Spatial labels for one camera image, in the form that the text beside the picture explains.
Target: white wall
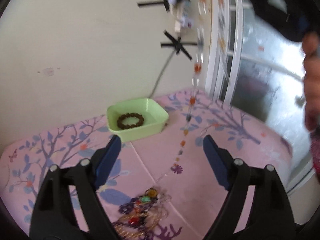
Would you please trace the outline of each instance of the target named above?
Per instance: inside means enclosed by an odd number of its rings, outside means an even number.
[[[146,0],[11,0],[0,19],[1,152],[23,136],[148,96],[171,52],[160,42],[164,29],[173,33],[173,19],[164,7],[139,9],[137,1]],[[195,31],[183,40],[196,41]],[[174,57],[156,94],[190,87],[192,72],[184,55]]]

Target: blue gripper pad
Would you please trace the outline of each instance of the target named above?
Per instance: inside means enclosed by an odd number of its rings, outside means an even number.
[[[220,149],[210,135],[203,140],[203,150],[219,185],[229,191],[232,185],[228,180],[228,174],[233,163],[230,153],[225,149]]]
[[[96,151],[99,158],[97,166],[95,167],[95,189],[104,185],[109,177],[109,174],[115,164],[118,155],[121,151],[121,139],[118,136],[113,136],[108,145]]]

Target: red gemstone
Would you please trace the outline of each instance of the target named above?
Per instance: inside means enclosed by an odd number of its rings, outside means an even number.
[[[139,219],[138,218],[131,218],[128,223],[130,225],[137,225],[139,223]]]

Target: green gemstone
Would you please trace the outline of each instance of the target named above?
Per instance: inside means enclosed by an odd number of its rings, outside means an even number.
[[[150,202],[150,201],[151,201],[151,198],[148,197],[148,196],[145,196],[145,197],[142,197],[142,198],[141,198],[141,201],[144,202],[144,203]]]

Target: silver screw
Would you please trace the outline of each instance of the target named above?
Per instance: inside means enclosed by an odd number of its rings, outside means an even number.
[[[235,159],[235,160],[234,160],[234,163],[235,163],[235,165],[237,165],[237,166],[241,166],[241,165],[243,164],[243,160],[241,160],[241,159]]]
[[[273,165],[269,164],[269,165],[267,165],[267,170],[268,170],[268,171],[274,171],[275,168],[274,168]]]
[[[57,168],[58,168],[58,166],[53,164],[53,165],[50,166],[49,170],[54,172],[55,170],[57,170]]]
[[[89,159],[83,159],[80,161],[81,166],[87,166],[89,165],[90,160]]]

